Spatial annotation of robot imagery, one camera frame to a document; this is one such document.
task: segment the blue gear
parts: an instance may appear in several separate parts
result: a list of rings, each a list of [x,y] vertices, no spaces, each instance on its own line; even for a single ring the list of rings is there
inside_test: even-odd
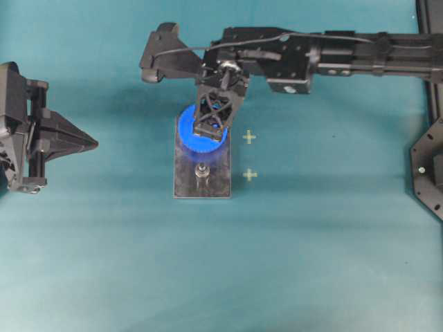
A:
[[[195,104],[187,107],[180,115],[178,132],[180,135],[181,142],[189,150],[198,152],[200,154],[207,154],[209,152],[217,150],[226,140],[226,137],[228,135],[228,129],[224,130],[221,142],[211,140],[210,138],[204,136],[194,135],[192,133],[193,124],[195,121],[194,112],[195,112]]]

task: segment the teal table surface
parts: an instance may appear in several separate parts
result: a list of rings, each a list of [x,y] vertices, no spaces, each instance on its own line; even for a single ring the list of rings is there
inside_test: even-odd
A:
[[[38,195],[1,192],[0,331],[443,331],[441,224],[409,169],[422,82],[316,76],[293,96],[254,77],[232,199],[178,201],[174,118],[196,88],[138,68],[164,21],[189,46],[229,26],[417,32],[413,0],[2,0],[0,61],[100,146],[47,164]]]

